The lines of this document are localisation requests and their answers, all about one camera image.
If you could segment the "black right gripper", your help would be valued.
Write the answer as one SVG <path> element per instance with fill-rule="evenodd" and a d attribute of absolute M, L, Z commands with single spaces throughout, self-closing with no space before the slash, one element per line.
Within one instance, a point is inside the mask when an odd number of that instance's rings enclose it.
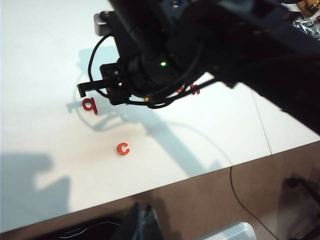
<path fill-rule="evenodd" d="M 121 80 L 121 71 L 117 63 L 102 64 L 99 67 L 102 79 L 93 80 L 92 63 L 87 67 L 88 82 L 79 83 L 77 90 L 80 97 L 85 97 L 87 92 L 95 91 L 102 97 L 108 97 L 111 105 L 130 104 L 131 93 L 125 88 Z"/>

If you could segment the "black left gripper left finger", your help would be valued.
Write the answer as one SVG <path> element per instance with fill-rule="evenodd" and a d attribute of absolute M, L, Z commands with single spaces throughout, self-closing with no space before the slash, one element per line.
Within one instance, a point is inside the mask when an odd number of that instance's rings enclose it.
<path fill-rule="evenodd" d="M 140 204 L 136 202 L 119 227 L 118 240 L 137 240 L 139 236 Z"/>

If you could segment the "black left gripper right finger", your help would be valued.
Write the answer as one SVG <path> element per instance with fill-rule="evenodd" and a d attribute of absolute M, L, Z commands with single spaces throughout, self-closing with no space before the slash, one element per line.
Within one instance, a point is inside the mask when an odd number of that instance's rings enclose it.
<path fill-rule="evenodd" d="M 146 239 L 162 240 L 163 233 L 158 223 L 158 217 L 154 208 L 148 203 L 146 206 Z"/>

